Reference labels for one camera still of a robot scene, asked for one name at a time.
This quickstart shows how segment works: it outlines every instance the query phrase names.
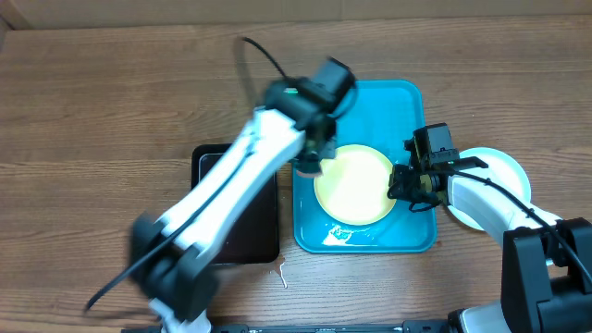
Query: wooden table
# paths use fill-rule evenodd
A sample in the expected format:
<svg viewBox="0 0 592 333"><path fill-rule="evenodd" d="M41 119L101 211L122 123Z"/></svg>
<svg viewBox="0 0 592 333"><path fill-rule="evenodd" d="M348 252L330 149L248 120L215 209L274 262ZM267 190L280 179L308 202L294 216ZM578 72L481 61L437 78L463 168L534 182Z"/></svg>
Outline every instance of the wooden table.
<svg viewBox="0 0 592 333"><path fill-rule="evenodd" d="M187 192L193 148L231 142L249 116L231 53L237 34L294 76L331 55L359 79L412 81L427 123L447 122L460 149L511 154L534 203L592 218L592 17L9 32L0 53L0 330L153 322L129 282L87 316L81 309L124 267L133 219ZM277 74L255 51L248 58L263 89ZM290 184L285 167L288 288L269 265L243 267L212 304L215 322L396 323L498 299L500 248L443 209L427 253L305 252L292 238Z"/></svg>

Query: blue tray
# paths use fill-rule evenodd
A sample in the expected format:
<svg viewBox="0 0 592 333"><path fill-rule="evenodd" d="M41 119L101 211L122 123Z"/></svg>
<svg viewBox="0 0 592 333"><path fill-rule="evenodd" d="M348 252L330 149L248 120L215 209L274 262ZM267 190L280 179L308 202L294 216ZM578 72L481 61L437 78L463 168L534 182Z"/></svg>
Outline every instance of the blue tray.
<svg viewBox="0 0 592 333"><path fill-rule="evenodd" d="M408 164L403 140L426 125L422 96L405 80L358 81L355 106L338 121L337 146L363 144L377 149L393 164ZM348 105L346 96L341 105ZM436 241L436 213L409 212L397 201L381 220L354 227L329 216L316 200L312 179L292 170L294 238L311 253L421 253Z"/></svg>

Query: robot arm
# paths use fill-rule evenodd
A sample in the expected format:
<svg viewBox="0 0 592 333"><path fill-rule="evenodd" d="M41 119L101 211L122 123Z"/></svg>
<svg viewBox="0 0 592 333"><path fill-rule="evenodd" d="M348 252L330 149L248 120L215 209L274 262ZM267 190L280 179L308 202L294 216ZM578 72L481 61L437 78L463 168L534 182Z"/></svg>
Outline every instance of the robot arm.
<svg viewBox="0 0 592 333"><path fill-rule="evenodd" d="M333 112L354 86L350 70L332 58L310 80L273 82L266 109L255 110L253 121L199 185L154 223L146 216L136 220L130 267L145 264L131 277L153 299L151 307L164 318L168 333L209 326L204 310L217 290L209 264L237 217L286 162L314 174L322 158L334 155ZM166 242L175 246L157 251Z"/></svg>
<svg viewBox="0 0 592 333"><path fill-rule="evenodd" d="M410 164L394 167L388 197L411 202L412 211L416 204L429 204L428 209L453 205L503 250L500 301L450 314L451 332L592 329L592 284L585 274L592 268L592 226L587 221L560 220L496 185L487 164L459 157L446 124L416 130L405 149L412 154ZM550 279L548 263L568 266L568 275Z"/></svg>
<svg viewBox="0 0 592 333"><path fill-rule="evenodd" d="M501 183L488 168L471 168L464 172L483 179L491 179L494 183ZM451 206L470 216L499 246L503 246L503 233L507 230L520 227L540 228L540 224L528 217L505 195L473 179L451 176L448 179L448 198ZM523 204L552 226L561 219L531 203L523 202Z"/></svg>

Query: yellow plate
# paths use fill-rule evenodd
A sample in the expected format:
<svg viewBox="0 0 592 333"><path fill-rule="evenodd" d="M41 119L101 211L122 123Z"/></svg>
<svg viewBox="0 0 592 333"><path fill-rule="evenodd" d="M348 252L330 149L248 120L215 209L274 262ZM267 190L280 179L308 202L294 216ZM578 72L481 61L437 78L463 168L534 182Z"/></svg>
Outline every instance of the yellow plate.
<svg viewBox="0 0 592 333"><path fill-rule="evenodd" d="M321 161L314 195L339 222L365 226L386 216L396 200L387 198L392 163L378 150L360 144L342 146L335 159Z"/></svg>

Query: round plate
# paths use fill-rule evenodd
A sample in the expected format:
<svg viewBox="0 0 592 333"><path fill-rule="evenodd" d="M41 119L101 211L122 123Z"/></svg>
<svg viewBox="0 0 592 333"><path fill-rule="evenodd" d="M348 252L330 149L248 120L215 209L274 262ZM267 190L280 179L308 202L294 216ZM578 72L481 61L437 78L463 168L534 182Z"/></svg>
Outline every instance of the round plate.
<svg viewBox="0 0 592 333"><path fill-rule="evenodd" d="M395 205L387 198L392 163L378 150L360 144L336 150L321 161L323 175L314 179L314 195L339 222L365 226L386 216Z"/></svg>
<svg viewBox="0 0 592 333"><path fill-rule="evenodd" d="M467 149L461 152L461 158L476 156L489 164L489 169L493 172L504 188L513 191L519 197L530 203L531 189L530 181L524 169L508 154L501 152L497 149L477 147ZM448 206L450 212L463 222L465 225L475 228L477 230L483 230L471 217L461 212L460 210Z"/></svg>

